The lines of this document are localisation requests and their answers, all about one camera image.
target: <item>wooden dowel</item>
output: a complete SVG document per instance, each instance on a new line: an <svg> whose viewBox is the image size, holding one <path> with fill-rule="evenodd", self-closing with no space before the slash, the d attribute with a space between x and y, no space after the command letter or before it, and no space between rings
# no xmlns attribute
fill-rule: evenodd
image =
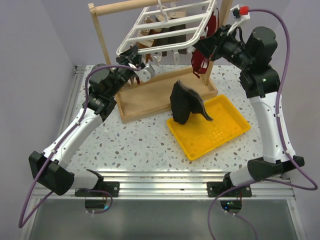
<svg viewBox="0 0 320 240"><path fill-rule="evenodd" d="M161 0L161 3L171 3L173 0ZM112 4L107 4L103 6L96 6L95 12L97 16L103 16L107 14L114 14L123 11L128 11L132 9L140 9L145 8L153 5L158 5L158 0L129 0L129 1L122 1L116 2Z"/></svg>
<svg viewBox="0 0 320 240"><path fill-rule="evenodd" d="M109 57L109 54L108 54L108 50L107 50L106 42L105 42L105 39L104 39L104 35L103 35L101 27L100 27L98 16L97 16L97 13L95 11L95 6L94 6L93 3L89 3L88 7L89 7L89 10L90 10L90 13L91 13L91 17L92 17L92 21L93 21L93 25L94 25L96 34L98 36L98 39L99 39L99 42L100 42L100 45L101 45L101 48L102 48L102 52L103 52L103 56L104 56L104 59L105 59L105 63L110 65L111 64L110 57Z"/></svg>

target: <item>wooden base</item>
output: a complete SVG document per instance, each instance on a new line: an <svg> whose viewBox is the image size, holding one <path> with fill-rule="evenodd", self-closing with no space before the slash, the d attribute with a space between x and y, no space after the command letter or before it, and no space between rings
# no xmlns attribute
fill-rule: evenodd
<svg viewBox="0 0 320 240"><path fill-rule="evenodd" d="M129 123L171 109L170 95L176 81L195 90L203 100L211 99L218 90L211 79L206 82L193 74L192 67L159 74L146 83L120 91L117 96L119 113L123 123Z"/></svg>

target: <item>black bracket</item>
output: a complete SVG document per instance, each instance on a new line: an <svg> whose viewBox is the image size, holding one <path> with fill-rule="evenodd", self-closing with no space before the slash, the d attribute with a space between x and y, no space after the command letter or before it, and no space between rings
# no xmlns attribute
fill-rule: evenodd
<svg viewBox="0 0 320 240"><path fill-rule="evenodd" d="M221 181L209 181L206 183L206 190L208 192L209 198L215 198L224 190L222 190L224 187L223 182ZM240 196L240 193L242 193L242 198L250 198L252 197L251 187L250 185L244 186L238 189L235 189L234 191L231 191L224 195L224 197L231 197L231 198L237 198Z"/></svg>
<svg viewBox="0 0 320 240"><path fill-rule="evenodd" d="M118 181L103 181L100 183L98 190L106 191L109 194L111 194L111 196L113 198L117 198L119 196L120 182L118 182ZM89 191L82 190L82 189L76 190L74 193L74 196L86 197L86 198L106 197L106 195L101 192L89 192Z"/></svg>

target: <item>wooden rack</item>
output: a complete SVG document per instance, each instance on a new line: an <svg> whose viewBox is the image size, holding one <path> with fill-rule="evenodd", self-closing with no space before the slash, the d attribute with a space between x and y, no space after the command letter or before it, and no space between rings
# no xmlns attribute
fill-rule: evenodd
<svg viewBox="0 0 320 240"><path fill-rule="evenodd" d="M162 4L172 1L173 0L161 0ZM220 26L226 24L232 2L233 0L222 0L219 8ZM93 3L88 5L106 64L110 65L111 61L98 16L145 8L157 4L158 0L128 0L103 6L94 6ZM123 89L115 96L122 122L129 123L169 111L171 109L170 95L173 85L177 80L182 81L186 86L198 92L203 100L217 96L218 90L210 79L213 65L214 63L210 62L207 72L201 74L200 78L197 78L193 74L193 69L189 66L159 74L148 82L134 85L129 89Z"/></svg>

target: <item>glass panel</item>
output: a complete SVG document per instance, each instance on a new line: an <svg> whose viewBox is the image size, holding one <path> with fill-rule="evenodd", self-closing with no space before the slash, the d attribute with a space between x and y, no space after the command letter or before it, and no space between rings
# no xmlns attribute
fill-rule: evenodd
<svg viewBox="0 0 320 240"><path fill-rule="evenodd" d="M37 212L31 240L210 240L210 200L115 200L93 218L83 199L49 199ZM286 200L244 200L239 213L256 228L260 240L296 240ZM211 226L218 240L254 240L250 226L212 209Z"/></svg>

